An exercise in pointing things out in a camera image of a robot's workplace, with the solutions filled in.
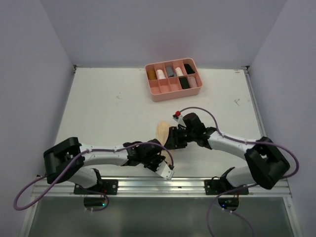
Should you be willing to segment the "beige underwear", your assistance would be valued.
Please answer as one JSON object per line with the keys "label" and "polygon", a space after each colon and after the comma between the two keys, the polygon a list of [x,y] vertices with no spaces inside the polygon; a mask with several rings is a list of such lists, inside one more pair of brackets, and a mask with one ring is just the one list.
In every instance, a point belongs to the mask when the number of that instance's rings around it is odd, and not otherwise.
{"label": "beige underwear", "polygon": [[[156,139],[162,144],[165,145],[167,138],[168,138],[168,133],[169,133],[169,128],[171,125],[163,120],[161,120],[157,126],[156,126]],[[165,156],[165,161],[168,164],[171,164],[171,158],[170,155],[165,151],[161,151],[161,155]]]}

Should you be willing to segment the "black underwear orange trim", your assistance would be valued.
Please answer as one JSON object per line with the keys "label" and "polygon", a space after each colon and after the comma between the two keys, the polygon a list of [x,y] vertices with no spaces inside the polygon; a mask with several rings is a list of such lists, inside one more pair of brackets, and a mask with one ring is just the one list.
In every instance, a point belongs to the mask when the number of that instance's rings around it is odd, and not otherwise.
{"label": "black underwear orange trim", "polygon": [[179,82],[182,89],[190,89],[189,81],[186,77],[179,77]]}

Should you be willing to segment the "pink underwear cream waistband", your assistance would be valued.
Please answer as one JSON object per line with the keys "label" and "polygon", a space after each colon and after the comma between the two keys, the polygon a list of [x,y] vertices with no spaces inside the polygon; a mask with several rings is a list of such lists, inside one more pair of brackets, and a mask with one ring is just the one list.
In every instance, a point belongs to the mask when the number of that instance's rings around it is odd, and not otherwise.
{"label": "pink underwear cream waistband", "polygon": [[197,80],[195,77],[188,77],[188,82],[189,82],[191,88],[198,87],[198,83],[197,83]]}

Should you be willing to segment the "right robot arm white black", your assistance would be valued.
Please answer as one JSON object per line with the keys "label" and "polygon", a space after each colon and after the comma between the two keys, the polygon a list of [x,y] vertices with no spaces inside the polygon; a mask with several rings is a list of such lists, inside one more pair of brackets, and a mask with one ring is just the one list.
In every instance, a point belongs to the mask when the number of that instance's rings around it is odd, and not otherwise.
{"label": "right robot arm white black", "polygon": [[231,194],[237,187],[250,184],[270,190],[290,169],[287,159],[268,137],[250,141],[228,137],[215,127],[206,127],[195,113],[183,116],[176,112],[173,118],[178,125],[169,128],[164,145],[167,149],[182,149],[195,142],[200,147],[226,152],[246,161],[245,167],[231,167],[221,175],[217,185],[220,192]]}

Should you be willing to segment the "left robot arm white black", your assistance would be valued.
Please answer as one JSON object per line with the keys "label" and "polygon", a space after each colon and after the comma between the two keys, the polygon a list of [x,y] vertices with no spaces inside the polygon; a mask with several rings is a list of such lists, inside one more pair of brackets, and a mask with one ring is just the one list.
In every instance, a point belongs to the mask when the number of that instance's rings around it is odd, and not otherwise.
{"label": "left robot arm white black", "polygon": [[68,181],[97,194],[103,182],[96,166],[107,164],[120,167],[142,164],[158,176],[170,179],[173,167],[166,162],[162,150],[157,139],[107,148],[85,145],[77,137],[71,137],[44,152],[47,182],[55,185]]}

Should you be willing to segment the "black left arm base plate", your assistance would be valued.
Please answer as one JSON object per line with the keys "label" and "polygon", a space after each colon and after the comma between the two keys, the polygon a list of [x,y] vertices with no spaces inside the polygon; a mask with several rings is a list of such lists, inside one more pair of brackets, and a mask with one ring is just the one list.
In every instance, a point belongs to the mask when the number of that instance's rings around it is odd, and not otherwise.
{"label": "black left arm base plate", "polygon": [[91,188],[83,188],[80,185],[75,185],[75,195],[97,195],[99,193],[106,195],[116,195],[118,192],[119,181],[117,179],[102,179]]}

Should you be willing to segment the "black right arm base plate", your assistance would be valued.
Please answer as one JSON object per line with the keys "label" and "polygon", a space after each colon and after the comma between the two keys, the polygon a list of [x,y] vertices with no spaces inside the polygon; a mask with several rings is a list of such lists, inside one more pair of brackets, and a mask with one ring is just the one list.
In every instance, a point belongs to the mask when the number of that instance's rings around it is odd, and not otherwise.
{"label": "black right arm base plate", "polygon": [[214,176],[211,179],[204,180],[205,194],[219,195],[229,191],[226,195],[247,195],[249,194],[248,188],[238,189],[237,191],[235,189],[251,182],[253,182],[253,178],[248,167],[231,167],[220,177]]}

